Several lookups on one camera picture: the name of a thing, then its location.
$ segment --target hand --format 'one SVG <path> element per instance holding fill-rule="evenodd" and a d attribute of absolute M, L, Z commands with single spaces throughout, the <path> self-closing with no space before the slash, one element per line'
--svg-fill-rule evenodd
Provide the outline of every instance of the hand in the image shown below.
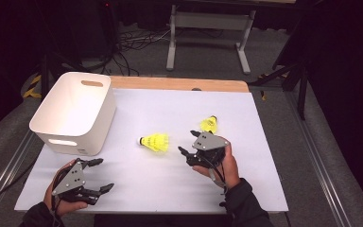
<path fill-rule="evenodd" d="M 229 142 L 229 145 L 225 147 L 225 158 L 223 159 L 223 170 L 222 165 L 219 165 L 217 169 L 219 170 L 220 174 L 225 172 L 226 179 L 226 186 L 231 189 L 232 187 L 236 186 L 240 183 L 240 178 L 238 176 L 238 168 L 237 168 L 237 161 L 232 156 L 232 144 Z M 196 170 L 198 173 L 210 177 L 209 170 L 206 167 L 202 166 L 193 166 L 193 169 Z M 216 180 L 220 181 L 219 176 L 215 173 Z"/>
<path fill-rule="evenodd" d="M 66 168 L 71 166 L 73 163 L 75 162 L 75 160 L 72 160 L 71 162 L 69 162 L 68 164 L 64 165 L 60 170 L 58 170 L 58 172 L 56 173 L 54 180 L 52 181 L 52 183 L 48 186 L 48 188 L 46 189 L 45 192 L 45 197 L 43 198 L 43 202 L 46 204 L 46 206 L 48 207 L 48 209 L 50 210 L 52 208 L 52 190 L 53 190 L 53 184 L 54 181 L 58 175 L 58 173 Z M 88 205 L 86 202 L 84 201 L 77 201 L 77 202 L 68 202 L 68 201 L 59 201 L 59 200 L 55 200 L 56 201 L 56 206 L 59 206 L 57 208 L 56 214 L 61 217 L 67 213 L 73 212 L 73 211 L 77 211 L 79 209 L 83 209 L 86 208 Z"/>

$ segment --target sleeve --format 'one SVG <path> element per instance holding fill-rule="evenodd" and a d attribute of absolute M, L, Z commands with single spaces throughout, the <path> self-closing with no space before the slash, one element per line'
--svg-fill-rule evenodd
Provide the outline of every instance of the sleeve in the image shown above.
<path fill-rule="evenodd" d="M 64 227 L 63 222 L 58 216 L 55 218 L 49 212 L 45 203 L 40 202 L 31 207 L 23 216 L 23 222 L 19 227 Z"/>
<path fill-rule="evenodd" d="M 271 227 L 268 212 L 263 210 L 244 179 L 226 194 L 226 210 L 233 216 L 233 227 Z"/>

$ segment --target table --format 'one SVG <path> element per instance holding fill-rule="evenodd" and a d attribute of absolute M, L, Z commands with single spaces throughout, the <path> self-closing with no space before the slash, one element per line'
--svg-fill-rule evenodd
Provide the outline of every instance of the table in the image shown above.
<path fill-rule="evenodd" d="M 115 183 L 115 186 L 99 199 L 97 205 L 79 212 L 224 214 L 224 208 L 218 206 L 224 200 L 220 195 L 222 189 L 192 171 L 177 150 L 177 146 L 182 146 L 194 151 L 190 146 L 195 139 L 189 131 L 198 130 L 195 127 L 202 117 L 211 114 L 217 114 L 217 134 L 232 142 L 240 176 L 252 184 L 263 208 L 269 212 L 288 210 L 267 139 L 245 82 L 112 77 L 112 86 L 117 110 L 104 147 L 94 157 L 103 158 L 104 163 L 86 168 L 84 174 L 86 188 L 98 189 L 108 183 Z M 193 88 L 203 92 L 185 91 Z M 169 134 L 167 153 L 154 153 L 137 145 L 138 136 L 153 132 Z M 56 170 L 74 158 L 76 156 L 56 153 L 44 146 L 15 210 L 25 211 L 39 202 Z"/>

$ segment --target yellow shuttlecock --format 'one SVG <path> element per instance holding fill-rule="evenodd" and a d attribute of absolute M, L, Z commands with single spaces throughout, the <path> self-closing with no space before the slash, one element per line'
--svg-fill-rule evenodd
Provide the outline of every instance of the yellow shuttlecock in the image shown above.
<path fill-rule="evenodd" d="M 167 134 L 151 134 L 138 139 L 138 144 L 146 146 L 153 151 L 167 151 L 169 147 L 169 136 Z"/>
<path fill-rule="evenodd" d="M 201 121 L 200 126 L 202 131 L 210 131 L 211 133 L 215 134 L 217 130 L 216 117 L 212 115 L 206 118 L 205 120 Z"/>

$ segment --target wrist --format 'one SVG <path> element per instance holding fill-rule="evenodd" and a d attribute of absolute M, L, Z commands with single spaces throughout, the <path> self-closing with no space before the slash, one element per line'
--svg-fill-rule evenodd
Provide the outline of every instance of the wrist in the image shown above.
<path fill-rule="evenodd" d="M 238 185 L 240 183 L 240 178 L 234 178 L 234 179 L 230 179 L 230 180 L 227 180 L 226 182 L 226 186 L 229 188 L 229 189 L 232 189 L 233 187 L 235 187 L 236 185 Z"/>

